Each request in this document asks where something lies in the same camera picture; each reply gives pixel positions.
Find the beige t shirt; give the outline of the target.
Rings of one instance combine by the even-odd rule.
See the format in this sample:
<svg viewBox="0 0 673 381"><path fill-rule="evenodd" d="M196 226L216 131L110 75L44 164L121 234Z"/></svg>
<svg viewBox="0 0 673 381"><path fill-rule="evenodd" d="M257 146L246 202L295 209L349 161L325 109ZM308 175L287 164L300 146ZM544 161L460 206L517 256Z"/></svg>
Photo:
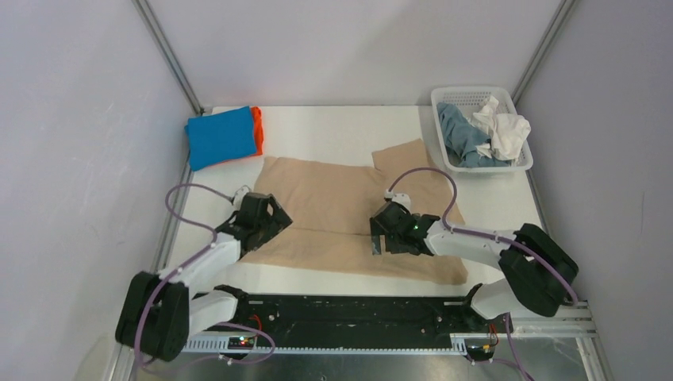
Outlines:
<svg viewBox="0 0 673 381"><path fill-rule="evenodd" d="M412 211L440 216L452 191L447 179L429 171L422 140L371 154L373 166L348 166L286 157L265 158L254 190L272 194L292 219L243 262L280 267L417 279L460 285L468 270L454 256L375 256L369 219L393 187L410 196Z"/></svg>

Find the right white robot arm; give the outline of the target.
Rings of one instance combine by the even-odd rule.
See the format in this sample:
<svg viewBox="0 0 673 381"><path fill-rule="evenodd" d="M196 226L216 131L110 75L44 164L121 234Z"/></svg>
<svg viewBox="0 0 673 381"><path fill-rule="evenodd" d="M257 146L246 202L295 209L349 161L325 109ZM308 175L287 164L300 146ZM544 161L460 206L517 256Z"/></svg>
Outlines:
<svg viewBox="0 0 673 381"><path fill-rule="evenodd" d="M449 225L430 214L413 214L386 202L370 219L372 252L381 255L454 256L499 270L503 277L473 288L461 321L481 331L493 318L527 310L553 317L577 294L572 282L578 264L539 226L525 223L514 231L488 231Z"/></svg>

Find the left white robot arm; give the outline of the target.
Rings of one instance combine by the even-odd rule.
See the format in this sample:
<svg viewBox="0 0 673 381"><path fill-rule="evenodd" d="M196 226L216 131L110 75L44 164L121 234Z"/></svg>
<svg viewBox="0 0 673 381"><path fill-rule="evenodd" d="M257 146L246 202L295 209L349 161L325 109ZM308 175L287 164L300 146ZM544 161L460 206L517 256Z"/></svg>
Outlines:
<svg viewBox="0 0 673 381"><path fill-rule="evenodd" d="M243 192L233 211L210 229L211 240L173 269L133 276L121 310L115 340L156 360L172 361L194 335L220 323L243 329L251 310L223 287L205 294L203 283L261 248L292 224L271 194Z"/></svg>

